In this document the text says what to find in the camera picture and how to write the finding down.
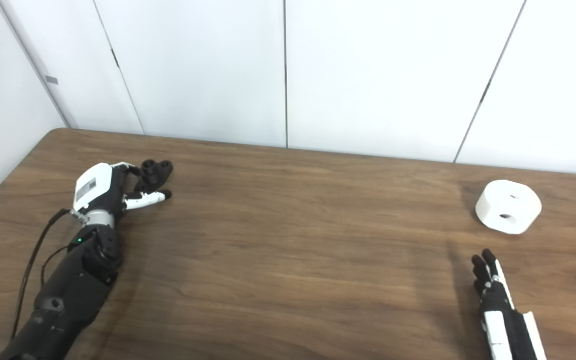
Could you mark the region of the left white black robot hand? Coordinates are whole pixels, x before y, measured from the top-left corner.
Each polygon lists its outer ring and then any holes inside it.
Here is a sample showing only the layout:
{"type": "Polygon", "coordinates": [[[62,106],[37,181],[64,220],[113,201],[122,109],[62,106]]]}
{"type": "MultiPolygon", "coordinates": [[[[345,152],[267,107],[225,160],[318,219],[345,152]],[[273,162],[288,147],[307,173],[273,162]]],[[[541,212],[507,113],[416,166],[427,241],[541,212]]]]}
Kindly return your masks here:
{"type": "Polygon", "coordinates": [[[78,178],[72,209],[82,215],[105,211],[118,217],[126,211],[165,202],[172,192],[163,187],[173,171],[171,161],[147,159],[140,166],[100,162],[78,178]]]}

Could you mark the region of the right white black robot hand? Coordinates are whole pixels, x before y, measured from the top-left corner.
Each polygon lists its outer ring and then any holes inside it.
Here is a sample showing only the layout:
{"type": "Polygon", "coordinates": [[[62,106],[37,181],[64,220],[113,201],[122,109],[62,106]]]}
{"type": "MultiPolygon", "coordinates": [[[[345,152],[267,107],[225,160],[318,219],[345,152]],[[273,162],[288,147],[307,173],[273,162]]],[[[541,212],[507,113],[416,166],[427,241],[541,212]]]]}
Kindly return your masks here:
{"type": "Polygon", "coordinates": [[[493,251],[486,248],[471,258],[478,312],[492,360],[546,360],[533,312],[519,312],[505,273],[493,251]]]}

